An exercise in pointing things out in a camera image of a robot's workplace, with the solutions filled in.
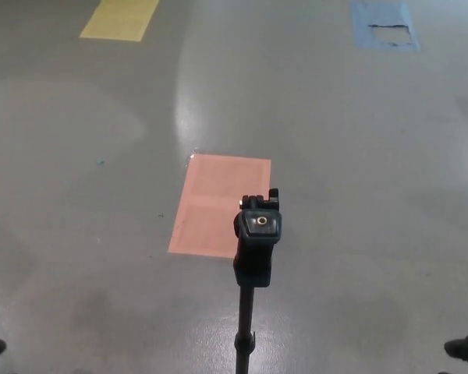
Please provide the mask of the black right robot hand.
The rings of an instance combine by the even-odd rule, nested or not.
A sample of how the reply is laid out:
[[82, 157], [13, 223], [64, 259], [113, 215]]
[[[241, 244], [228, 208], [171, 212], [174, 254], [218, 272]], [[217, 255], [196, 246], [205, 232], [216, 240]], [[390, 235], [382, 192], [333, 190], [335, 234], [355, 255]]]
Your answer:
[[444, 349], [449, 357], [468, 363], [468, 336], [446, 341]]

